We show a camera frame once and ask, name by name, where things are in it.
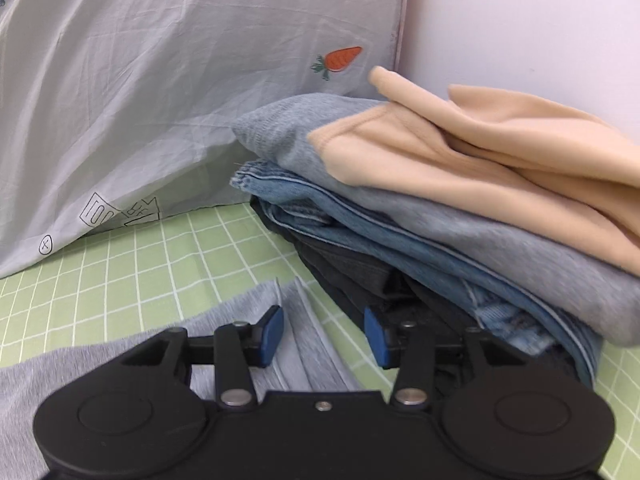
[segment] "green checkered tablecloth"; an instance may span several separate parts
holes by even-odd
[[[0,366],[185,319],[256,283],[295,276],[361,384],[388,394],[394,373],[374,365],[362,332],[247,204],[84,237],[0,280]],[[618,425],[603,473],[640,478],[640,349],[606,346],[596,390]]]

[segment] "beige garment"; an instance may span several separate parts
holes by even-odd
[[[640,147],[587,113],[453,85],[450,101],[377,67],[390,102],[311,132],[329,174],[551,238],[640,276]]]

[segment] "gray garment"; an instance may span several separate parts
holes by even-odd
[[[285,330],[273,364],[252,369],[255,389],[351,391],[358,383],[327,339],[298,280],[280,288],[263,283],[180,323],[191,336],[210,335],[236,319],[256,322],[272,304],[285,311]],[[9,368],[0,368],[0,480],[34,480],[46,471],[31,433],[38,405],[53,391],[148,338],[153,330],[98,345],[63,348]],[[193,368],[191,389],[214,395],[212,367]]]
[[[296,96],[240,117],[234,133],[249,150],[399,226],[474,259],[621,346],[640,344],[640,279],[517,227],[443,204],[331,177],[309,132],[379,105],[328,94]]]

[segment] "blue jeans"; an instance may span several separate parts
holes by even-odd
[[[276,224],[387,262],[526,353],[560,343],[574,358],[580,379],[593,384],[600,336],[492,270],[271,162],[245,164],[232,185],[260,198]]]

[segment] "screw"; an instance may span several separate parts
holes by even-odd
[[[220,400],[227,406],[245,406],[254,398],[251,393],[242,388],[233,388],[222,392]]]
[[[417,406],[427,402],[429,396],[419,388],[403,388],[395,394],[396,400],[405,406]]]
[[[332,407],[332,404],[327,400],[318,400],[316,402],[316,410],[319,412],[328,412]]]

